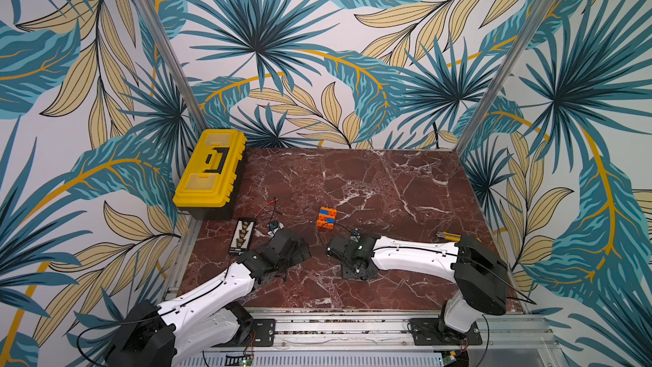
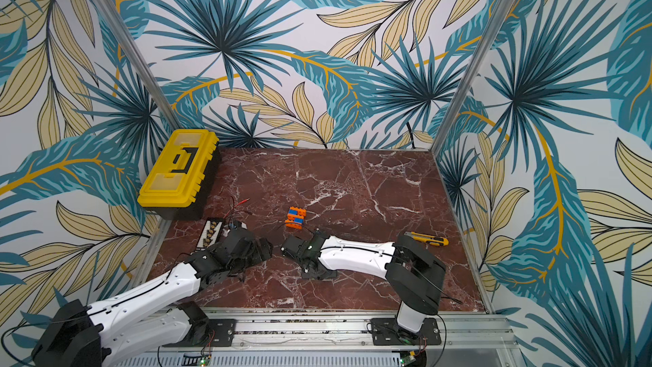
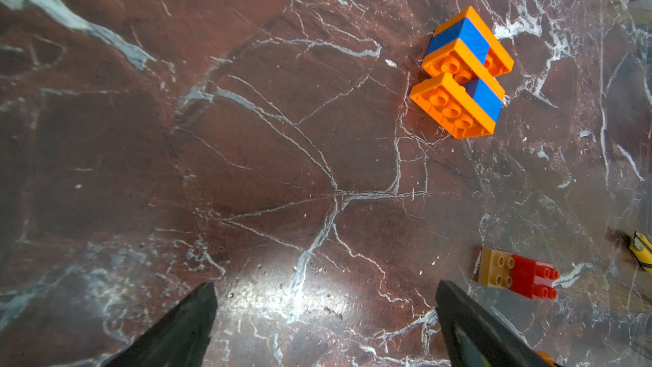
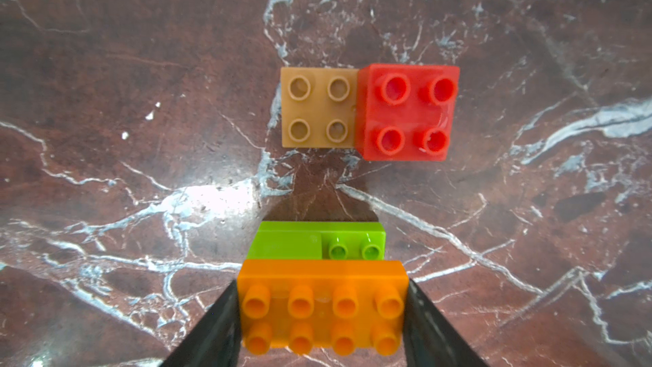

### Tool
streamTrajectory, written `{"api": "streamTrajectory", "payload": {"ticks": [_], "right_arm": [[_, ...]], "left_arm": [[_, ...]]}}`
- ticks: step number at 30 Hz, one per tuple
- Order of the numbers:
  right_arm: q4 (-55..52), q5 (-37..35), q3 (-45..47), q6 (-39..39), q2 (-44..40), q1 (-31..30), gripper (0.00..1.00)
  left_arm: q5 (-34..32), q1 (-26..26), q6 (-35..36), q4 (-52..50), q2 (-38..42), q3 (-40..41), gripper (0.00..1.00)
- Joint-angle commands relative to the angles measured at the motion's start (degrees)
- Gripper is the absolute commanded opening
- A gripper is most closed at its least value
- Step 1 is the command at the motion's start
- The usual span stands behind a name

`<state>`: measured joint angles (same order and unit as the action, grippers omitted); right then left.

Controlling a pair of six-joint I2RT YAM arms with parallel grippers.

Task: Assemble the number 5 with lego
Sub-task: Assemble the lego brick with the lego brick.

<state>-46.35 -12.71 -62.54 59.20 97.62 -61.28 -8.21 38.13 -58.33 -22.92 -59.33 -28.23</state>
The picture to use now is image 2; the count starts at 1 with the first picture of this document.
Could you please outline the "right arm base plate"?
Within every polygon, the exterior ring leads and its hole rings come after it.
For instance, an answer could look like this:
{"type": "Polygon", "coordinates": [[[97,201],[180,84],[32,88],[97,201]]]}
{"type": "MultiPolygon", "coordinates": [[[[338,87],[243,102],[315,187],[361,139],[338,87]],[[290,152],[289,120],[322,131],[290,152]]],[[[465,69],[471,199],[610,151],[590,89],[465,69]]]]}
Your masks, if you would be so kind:
{"type": "Polygon", "coordinates": [[[443,328],[435,319],[428,318],[414,333],[399,327],[393,318],[373,318],[367,324],[367,331],[375,346],[436,346],[442,343],[443,328]]]}

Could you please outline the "blue square lego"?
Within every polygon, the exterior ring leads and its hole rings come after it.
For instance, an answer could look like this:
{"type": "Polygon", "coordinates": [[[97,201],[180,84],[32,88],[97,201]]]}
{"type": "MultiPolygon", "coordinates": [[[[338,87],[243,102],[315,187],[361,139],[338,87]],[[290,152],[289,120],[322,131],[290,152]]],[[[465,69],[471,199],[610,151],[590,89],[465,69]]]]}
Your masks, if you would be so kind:
{"type": "Polygon", "coordinates": [[[302,224],[304,219],[305,216],[297,212],[289,212],[287,215],[287,220],[292,223],[302,224]]]}

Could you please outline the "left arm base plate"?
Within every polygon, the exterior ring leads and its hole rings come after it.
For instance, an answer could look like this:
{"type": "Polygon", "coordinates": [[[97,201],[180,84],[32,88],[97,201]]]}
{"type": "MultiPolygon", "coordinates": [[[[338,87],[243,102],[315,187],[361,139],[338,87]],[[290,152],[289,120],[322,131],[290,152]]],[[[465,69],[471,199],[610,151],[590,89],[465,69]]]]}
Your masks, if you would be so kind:
{"type": "Polygon", "coordinates": [[[232,345],[236,319],[207,319],[192,325],[188,334],[177,343],[165,345],[165,348],[218,347],[232,345]]]}

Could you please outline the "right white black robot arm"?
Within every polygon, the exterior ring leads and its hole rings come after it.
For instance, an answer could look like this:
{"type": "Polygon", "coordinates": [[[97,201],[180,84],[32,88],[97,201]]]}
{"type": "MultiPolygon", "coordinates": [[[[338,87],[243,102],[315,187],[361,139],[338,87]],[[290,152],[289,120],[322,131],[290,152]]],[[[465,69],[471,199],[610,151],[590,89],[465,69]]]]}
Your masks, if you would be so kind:
{"type": "Polygon", "coordinates": [[[415,335],[439,312],[446,266],[407,235],[394,242],[366,243],[316,232],[309,241],[288,237],[280,251],[300,266],[304,279],[334,280],[340,271],[349,271],[386,281],[400,299],[400,331],[415,335]]]}

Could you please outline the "orange lego brick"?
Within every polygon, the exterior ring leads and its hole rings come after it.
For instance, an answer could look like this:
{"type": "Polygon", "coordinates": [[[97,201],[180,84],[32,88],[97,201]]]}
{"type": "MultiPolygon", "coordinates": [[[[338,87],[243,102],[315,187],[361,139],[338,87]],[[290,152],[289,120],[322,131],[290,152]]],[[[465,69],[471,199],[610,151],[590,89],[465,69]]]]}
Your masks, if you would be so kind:
{"type": "Polygon", "coordinates": [[[298,207],[291,207],[289,210],[290,215],[295,215],[295,216],[302,216],[305,217],[307,215],[307,211],[305,209],[301,209],[298,207]]]}
{"type": "Polygon", "coordinates": [[[288,228],[292,229],[302,229],[303,228],[303,220],[302,219],[286,219],[285,220],[285,226],[288,228]]]}

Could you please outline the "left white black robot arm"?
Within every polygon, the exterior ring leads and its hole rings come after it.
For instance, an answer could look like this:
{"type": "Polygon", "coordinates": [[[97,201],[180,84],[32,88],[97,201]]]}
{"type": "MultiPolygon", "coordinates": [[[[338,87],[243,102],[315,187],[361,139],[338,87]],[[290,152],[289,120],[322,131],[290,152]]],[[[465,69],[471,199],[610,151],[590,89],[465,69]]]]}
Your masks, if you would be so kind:
{"type": "Polygon", "coordinates": [[[114,366],[152,349],[212,338],[205,312],[190,298],[273,256],[273,245],[237,228],[163,275],[115,297],[59,309],[32,350],[36,366],[114,366]]]}

